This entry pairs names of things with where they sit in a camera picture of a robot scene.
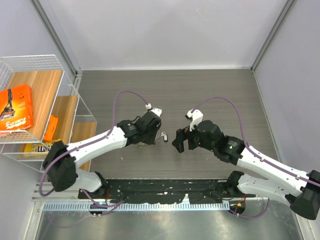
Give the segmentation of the metal disc with key rings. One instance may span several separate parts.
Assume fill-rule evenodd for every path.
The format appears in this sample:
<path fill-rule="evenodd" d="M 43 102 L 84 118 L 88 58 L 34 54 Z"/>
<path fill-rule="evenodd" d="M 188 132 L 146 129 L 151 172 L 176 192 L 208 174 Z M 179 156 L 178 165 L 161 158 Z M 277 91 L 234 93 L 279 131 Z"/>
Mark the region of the metal disc with key rings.
<path fill-rule="evenodd" d="M 153 145 L 155 145 L 156 143 L 158 143 L 158 142 L 160 142 L 161 140 L 163 140 L 163 139 L 164 139 L 164 136 L 165 136 L 166 134 L 167 134 L 167 133 L 166 133 L 165 131 L 158 132 L 158 133 L 155 135 L 154 143 L 147 144 L 147 143 L 144 143 L 144 142 L 139 142 L 139 143 L 137 143 L 135 146 L 140 147 L 140 148 L 146 148 L 146 147 L 149 147 L 149 146 L 153 146 Z"/>

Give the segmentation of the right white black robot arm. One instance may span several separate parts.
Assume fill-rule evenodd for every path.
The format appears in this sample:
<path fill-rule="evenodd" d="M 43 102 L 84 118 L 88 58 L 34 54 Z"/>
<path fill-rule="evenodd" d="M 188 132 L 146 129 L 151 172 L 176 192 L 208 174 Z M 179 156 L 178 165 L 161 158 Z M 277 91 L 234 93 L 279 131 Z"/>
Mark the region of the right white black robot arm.
<path fill-rule="evenodd" d="M 202 148 L 212 152 L 220 161 L 253 171 L 262 178 L 243 172 L 232 172 L 227 179 L 226 191 L 232 197 L 256 195 L 278 201 L 297 215 L 316 220 L 320 210 L 320 173 L 306 172 L 285 165 L 244 143 L 240 138 L 224 135 L 210 120 L 194 127 L 180 128 L 172 145 L 183 153 Z"/>

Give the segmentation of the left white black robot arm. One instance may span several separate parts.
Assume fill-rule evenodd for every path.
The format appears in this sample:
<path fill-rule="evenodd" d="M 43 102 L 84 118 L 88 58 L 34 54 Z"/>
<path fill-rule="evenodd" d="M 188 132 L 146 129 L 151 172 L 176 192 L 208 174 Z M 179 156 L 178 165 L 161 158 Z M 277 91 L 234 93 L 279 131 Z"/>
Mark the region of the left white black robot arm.
<path fill-rule="evenodd" d="M 62 192 L 74 186 L 86 190 L 96 199 L 103 198 L 107 193 L 106 180 L 99 172 L 85 171 L 80 167 L 104 153 L 129 145 L 155 144 L 162 124 L 161 114 L 160 108 L 153 108 L 136 121 L 122 120 L 112 129 L 91 138 L 69 144 L 61 140 L 55 142 L 43 162 L 53 190 Z"/>

